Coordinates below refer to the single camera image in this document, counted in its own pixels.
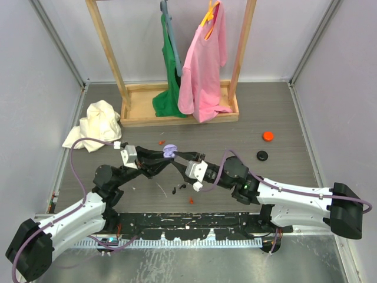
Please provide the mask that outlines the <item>purple earbud case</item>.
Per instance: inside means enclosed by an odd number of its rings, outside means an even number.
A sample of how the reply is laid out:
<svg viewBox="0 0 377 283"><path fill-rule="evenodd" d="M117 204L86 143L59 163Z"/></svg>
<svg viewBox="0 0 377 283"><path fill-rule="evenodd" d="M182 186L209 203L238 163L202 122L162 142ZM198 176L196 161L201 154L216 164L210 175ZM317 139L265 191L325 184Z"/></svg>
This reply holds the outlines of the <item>purple earbud case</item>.
<svg viewBox="0 0 377 283"><path fill-rule="evenodd" d="M166 159L173 159L175 158L177 151L177 146L174 144L167 144L163 147L163 157Z"/></svg>

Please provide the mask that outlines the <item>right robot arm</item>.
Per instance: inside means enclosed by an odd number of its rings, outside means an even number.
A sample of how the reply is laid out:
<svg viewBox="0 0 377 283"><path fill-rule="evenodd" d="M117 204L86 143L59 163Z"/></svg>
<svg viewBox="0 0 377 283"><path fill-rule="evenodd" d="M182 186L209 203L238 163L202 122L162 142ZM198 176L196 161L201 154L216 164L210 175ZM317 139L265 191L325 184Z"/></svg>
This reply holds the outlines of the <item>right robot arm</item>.
<svg viewBox="0 0 377 283"><path fill-rule="evenodd" d="M352 189L343 183L332 187L303 187L279 183L253 173L232 150L219 165L205 161L200 153L174 151L168 154L193 189L202 192L203 182L231 189L238 202L262 206L258 224L272 232L286 226L330 228L341 237L361 239L363 206Z"/></svg>

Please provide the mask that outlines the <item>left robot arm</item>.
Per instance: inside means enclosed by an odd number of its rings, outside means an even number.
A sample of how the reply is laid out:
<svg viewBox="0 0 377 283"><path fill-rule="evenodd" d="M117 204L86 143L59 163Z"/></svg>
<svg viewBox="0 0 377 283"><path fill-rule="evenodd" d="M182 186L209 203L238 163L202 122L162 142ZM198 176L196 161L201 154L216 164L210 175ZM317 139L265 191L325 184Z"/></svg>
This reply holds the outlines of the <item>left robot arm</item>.
<svg viewBox="0 0 377 283"><path fill-rule="evenodd" d="M96 232L113 233L119 226L114 206L124 192L120 186L140 175L152 178L174 160L174 153L120 145L123 165L101 165L95 171L94 188L77 203L39 222L22 222L6 250L12 264L12 280L21 274L28 282L39 278L71 245Z"/></svg>

